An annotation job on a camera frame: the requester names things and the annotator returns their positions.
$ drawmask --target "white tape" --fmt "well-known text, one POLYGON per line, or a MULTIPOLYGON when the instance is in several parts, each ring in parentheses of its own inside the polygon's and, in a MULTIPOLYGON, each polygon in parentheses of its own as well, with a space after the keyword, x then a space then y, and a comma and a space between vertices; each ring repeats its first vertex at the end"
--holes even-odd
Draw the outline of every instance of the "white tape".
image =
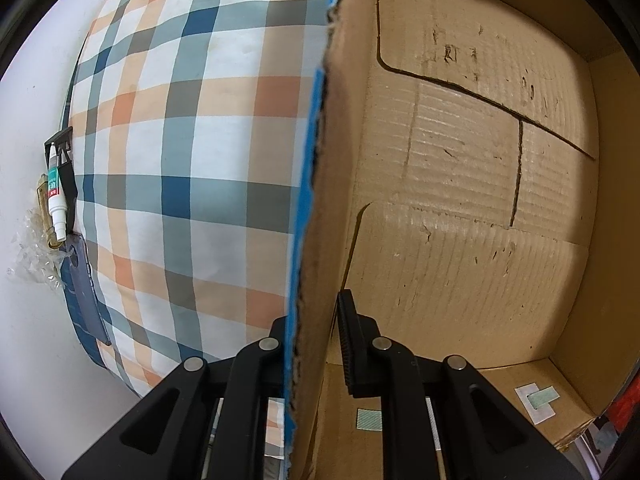
POLYGON ((529 413, 529 417, 534 424, 540 424, 540 422, 543 422, 556 414, 554 409, 551 407, 551 404, 548 402, 540 405, 537 409, 533 407, 529 396, 540 391, 540 388, 536 383, 526 384, 526 386, 521 386, 515 390, 518 398, 523 403, 525 410, 529 413))

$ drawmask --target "checkered tablecloth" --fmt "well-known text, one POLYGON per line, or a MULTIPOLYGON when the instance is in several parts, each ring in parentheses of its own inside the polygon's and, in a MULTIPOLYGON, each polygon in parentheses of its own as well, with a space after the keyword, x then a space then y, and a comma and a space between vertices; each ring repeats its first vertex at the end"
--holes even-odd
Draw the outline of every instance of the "checkered tablecloth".
MULTIPOLYGON (((105 0, 91 26, 70 106, 76 229, 113 343, 100 354, 140 395, 285 313, 326 8, 105 0)), ((281 428, 273 404, 268 454, 281 428)))

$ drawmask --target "silver screw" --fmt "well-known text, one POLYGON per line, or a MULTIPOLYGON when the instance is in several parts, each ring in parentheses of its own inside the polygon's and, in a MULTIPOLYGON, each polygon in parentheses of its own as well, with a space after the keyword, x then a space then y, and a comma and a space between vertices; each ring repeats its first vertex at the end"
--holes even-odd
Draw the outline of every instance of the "silver screw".
POLYGON ((462 370, 466 366, 466 359, 462 355, 450 355, 447 357, 447 364, 454 370, 462 370))
POLYGON ((279 345, 278 340, 273 337, 265 337, 258 343, 258 346, 264 351, 275 350, 279 345))
POLYGON ((371 344, 373 348, 377 350, 389 350, 391 348, 391 339, 386 337, 377 337, 375 338, 371 344))
POLYGON ((197 372, 204 366, 204 361, 199 357, 189 357, 184 362, 184 369, 188 372, 197 372))

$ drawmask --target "cardboard box wall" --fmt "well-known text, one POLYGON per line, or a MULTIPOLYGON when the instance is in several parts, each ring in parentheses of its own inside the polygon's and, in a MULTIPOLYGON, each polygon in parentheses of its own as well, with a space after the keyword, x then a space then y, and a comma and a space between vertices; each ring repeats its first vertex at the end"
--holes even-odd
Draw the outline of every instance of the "cardboard box wall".
POLYGON ((335 341, 326 354, 343 281, 383 334, 465 355, 521 410, 514 388, 553 385, 556 416, 538 429, 557 446, 634 370, 638 75, 582 0, 502 1, 340 0, 334 13, 292 478, 381 475, 380 434, 354 428, 376 401, 348 397, 335 341))

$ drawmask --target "tube label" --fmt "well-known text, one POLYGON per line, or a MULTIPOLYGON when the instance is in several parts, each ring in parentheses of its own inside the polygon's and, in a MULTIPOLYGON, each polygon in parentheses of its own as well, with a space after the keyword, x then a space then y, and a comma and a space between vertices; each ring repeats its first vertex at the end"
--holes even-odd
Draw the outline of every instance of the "tube label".
POLYGON ((58 168, 51 168, 48 173, 49 189, 47 197, 51 198, 60 194, 60 179, 58 177, 58 168))

